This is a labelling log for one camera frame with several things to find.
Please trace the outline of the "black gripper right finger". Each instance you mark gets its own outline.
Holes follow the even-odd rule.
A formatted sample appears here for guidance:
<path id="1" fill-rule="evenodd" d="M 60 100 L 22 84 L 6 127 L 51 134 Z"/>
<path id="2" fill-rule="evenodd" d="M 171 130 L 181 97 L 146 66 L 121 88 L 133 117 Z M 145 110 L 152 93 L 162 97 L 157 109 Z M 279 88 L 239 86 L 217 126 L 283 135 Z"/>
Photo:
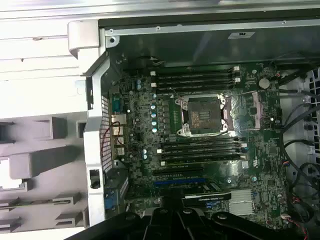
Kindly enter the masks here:
<path id="1" fill-rule="evenodd" d="M 174 198 L 174 214 L 188 240 L 280 240 L 280 231 L 266 228 L 229 212 L 219 211 L 210 219 L 182 198 Z"/>

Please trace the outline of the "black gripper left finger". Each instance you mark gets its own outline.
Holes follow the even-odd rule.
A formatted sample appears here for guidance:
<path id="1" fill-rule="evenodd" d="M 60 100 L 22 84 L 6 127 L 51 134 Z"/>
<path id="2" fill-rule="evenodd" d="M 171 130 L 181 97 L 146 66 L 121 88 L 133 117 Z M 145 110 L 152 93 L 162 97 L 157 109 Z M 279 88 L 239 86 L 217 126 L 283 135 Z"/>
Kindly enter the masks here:
<path id="1" fill-rule="evenodd" d="M 169 240 L 179 199 L 164 196 L 160 207 L 147 208 L 144 216 L 123 212 L 76 233 L 69 240 Z"/>

